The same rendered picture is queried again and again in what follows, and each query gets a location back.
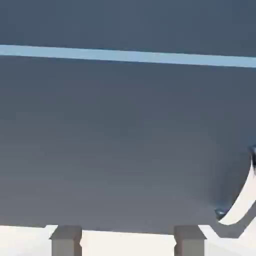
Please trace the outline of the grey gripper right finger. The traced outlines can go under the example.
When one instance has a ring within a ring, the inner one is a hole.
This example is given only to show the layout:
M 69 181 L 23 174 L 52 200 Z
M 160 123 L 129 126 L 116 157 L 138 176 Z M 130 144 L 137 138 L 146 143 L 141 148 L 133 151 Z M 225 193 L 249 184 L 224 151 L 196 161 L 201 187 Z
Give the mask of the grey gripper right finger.
M 206 256 L 206 241 L 219 238 L 211 227 L 204 225 L 176 225 L 173 237 L 174 256 Z

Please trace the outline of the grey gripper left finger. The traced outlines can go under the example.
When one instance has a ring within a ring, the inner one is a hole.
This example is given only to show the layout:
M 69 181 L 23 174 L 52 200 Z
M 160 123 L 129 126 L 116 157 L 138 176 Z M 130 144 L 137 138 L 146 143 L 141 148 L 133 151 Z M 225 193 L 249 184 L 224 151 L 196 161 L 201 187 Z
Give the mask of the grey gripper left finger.
M 82 256 L 82 234 L 79 225 L 58 225 L 49 237 L 51 256 Z

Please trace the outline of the blue-grey cabinet door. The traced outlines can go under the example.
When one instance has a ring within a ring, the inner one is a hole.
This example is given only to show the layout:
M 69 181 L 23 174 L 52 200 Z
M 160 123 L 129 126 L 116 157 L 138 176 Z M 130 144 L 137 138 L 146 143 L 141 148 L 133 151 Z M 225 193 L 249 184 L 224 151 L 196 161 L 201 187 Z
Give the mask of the blue-grey cabinet door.
M 0 57 L 0 225 L 218 223 L 256 145 L 256 68 Z
M 0 0 L 0 44 L 256 57 L 256 0 Z

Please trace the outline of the blue painted cabinet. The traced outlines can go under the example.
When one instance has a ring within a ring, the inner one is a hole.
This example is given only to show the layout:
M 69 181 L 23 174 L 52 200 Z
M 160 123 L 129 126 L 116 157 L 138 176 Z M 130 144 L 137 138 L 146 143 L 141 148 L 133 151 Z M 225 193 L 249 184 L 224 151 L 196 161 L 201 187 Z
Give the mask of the blue painted cabinet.
M 0 57 L 25 57 L 25 58 L 68 59 L 68 60 L 86 60 L 86 61 L 168 64 L 168 65 L 256 68 L 256 56 L 149 52 L 149 51 L 135 51 L 135 50 L 69 48 L 69 47 L 31 46 L 31 45 L 16 45 L 16 44 L 0 44 Z

